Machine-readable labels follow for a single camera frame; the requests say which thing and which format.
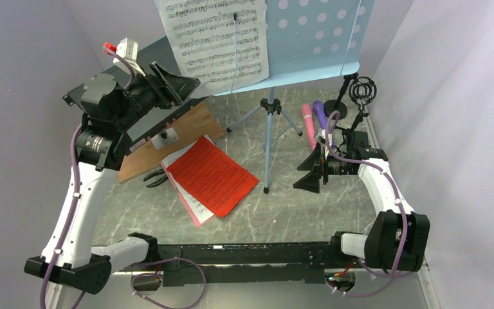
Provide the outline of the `black round-base mic stand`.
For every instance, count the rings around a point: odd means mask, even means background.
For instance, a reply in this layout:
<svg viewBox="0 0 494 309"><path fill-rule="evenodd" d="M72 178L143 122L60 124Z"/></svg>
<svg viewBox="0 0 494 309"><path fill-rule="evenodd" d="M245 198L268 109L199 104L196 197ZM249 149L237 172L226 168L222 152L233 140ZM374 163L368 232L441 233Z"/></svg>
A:
<svg viewBox="0 0 494 309"><path fill-rule="evenodd" d="M327 117L330 117L333 111L338 111L340 114L340 120L344 119L347 116L347 106L342 102L342 99L346 92L349 89L350 83L358 77L358 73L353 73L350 75L343 76L342 87L339 90L338 96L336 99L327 100L324 103L324 112Z"/></svg>

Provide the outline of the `light blue music stand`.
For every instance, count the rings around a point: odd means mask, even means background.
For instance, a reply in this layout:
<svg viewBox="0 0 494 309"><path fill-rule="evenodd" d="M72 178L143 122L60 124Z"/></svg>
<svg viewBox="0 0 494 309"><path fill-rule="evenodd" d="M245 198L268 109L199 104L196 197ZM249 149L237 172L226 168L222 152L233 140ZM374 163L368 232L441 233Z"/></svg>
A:
<svg viewBox="0 0 494 309"><path fill-rule="evenodd" d="M265 111L264 193L270 191L273 120L281 114L292 121L280 105L277 88L358 72L374 4L370 0L266 1L269 77L238 91L267 89L268 97L226 129L230 133L258 111Z"/></svg>

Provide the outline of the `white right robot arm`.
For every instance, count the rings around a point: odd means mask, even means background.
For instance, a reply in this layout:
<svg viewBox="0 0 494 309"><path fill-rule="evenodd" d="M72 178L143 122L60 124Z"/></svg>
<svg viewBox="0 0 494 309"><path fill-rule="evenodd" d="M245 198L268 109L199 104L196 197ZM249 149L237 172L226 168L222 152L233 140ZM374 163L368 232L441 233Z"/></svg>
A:
<svg viewBox="0 0 494 309"><path fill-rule="evenodd" d="M329 260L344 267L359 258L370 268L417 272L424 260L430 231L427 216L418 214L400 193L390 172L384 150L369 144L366 132L355 131L344 136L346 152L342 159L317 144L297 167L306 175L293 186L318 193L330 175L358 176L368 190L376 219L367 234L337 232L332 238Z"/></svg>

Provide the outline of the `black tripod mic stand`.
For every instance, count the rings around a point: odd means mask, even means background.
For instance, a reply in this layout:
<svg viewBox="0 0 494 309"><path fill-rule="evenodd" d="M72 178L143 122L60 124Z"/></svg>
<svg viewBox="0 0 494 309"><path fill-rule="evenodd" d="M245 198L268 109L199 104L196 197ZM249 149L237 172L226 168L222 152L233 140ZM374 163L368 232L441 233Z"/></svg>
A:
<svg viewBox="0 0 494 309"><path fill-rule="evenodd" d="M368 117L369 113L366 112L366 107L376 98L377 85L371 78L360 77L358 73L345 75L343 77L343 84L340 88L338 96L338 111L340 113L340 119L343 119L347 115L347 107L342 102L345 93L348 93L351 101L357 106L358 114L349 129L340 129L342 131L342 136L347 136L353 133L358 124L360 124L364 118Z"/></svg>

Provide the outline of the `pink sheet music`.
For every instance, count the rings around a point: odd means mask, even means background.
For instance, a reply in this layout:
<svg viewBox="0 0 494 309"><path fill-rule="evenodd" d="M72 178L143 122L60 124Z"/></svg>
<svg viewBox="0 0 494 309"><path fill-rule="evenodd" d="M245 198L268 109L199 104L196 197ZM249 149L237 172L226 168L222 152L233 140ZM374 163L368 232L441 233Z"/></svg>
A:
<svg viewBox="0 0 494 309"><path fill-rule="evenodd" d="M195 199L190 193L188 193L180 184L175 181L170 172L168 172L167 168L164 164L160 164L161 167L165 170L169 180L177 190L177 195L179 200L181 201L183 207L187 211L191 220L193 221L195 227L200 227L211 219L215 218L215 214L208 210L202 203L200 203L197 199Z"/></svg>

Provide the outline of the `pink microphone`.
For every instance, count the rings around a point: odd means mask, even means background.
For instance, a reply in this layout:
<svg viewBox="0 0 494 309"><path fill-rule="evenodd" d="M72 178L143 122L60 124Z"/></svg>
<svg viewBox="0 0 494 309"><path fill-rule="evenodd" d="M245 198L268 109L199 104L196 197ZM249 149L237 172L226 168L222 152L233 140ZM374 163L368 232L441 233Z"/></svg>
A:
<svg viewBox="0 0 494 309"><path fill-rule="evenodd" d="M315 127L313 123L313 111L309 104L303 104L301 107L302 117L304 120L306 134L311 150L314 150L317 142L315 140Z"/></svg>

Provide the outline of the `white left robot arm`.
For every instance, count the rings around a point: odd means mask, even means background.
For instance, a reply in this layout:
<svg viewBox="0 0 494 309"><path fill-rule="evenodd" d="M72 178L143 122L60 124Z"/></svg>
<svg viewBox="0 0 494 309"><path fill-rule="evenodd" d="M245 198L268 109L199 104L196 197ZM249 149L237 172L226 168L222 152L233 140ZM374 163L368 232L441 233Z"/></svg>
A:
<svg viewBox="0 0 494 309"><path fill-rule="evenodd" d="M25 273L94 295L116 271L134 264L151 270L158 264L158 242L146 234L93 246L104 199L134 147L129 129L154 108L186 103L200 84L156 63L150 68L150 73L132 73L124 86L108 73L95 75L68 99L83 112L69 144L69 187L51 238L38 256L26 260Z"/></svg>

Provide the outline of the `purple microphone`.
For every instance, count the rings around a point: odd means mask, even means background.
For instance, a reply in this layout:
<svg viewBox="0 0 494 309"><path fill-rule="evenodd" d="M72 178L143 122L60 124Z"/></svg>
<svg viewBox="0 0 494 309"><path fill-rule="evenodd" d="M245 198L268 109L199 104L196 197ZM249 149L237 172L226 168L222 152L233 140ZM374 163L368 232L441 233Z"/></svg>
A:
<svg viewBox="0 0 494 309"><path fill-rule="evenodd" d="M325 113L325 106L321 100L316 100L312 104L312 109L314 115L318 119L318 123L321 129L326 129L327 127L327 115Z"/></svg>

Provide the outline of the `red sheet music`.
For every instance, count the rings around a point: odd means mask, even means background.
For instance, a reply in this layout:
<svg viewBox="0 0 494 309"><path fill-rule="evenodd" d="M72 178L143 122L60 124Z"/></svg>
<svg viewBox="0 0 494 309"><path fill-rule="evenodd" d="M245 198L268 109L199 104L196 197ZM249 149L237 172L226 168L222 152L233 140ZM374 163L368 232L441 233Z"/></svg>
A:
<svg viewBox="0 0 494 309"><path fill-rule="evenodd" d="M193 198L217 217L227 216L259 179L203 136L166 170Z"/></svg>

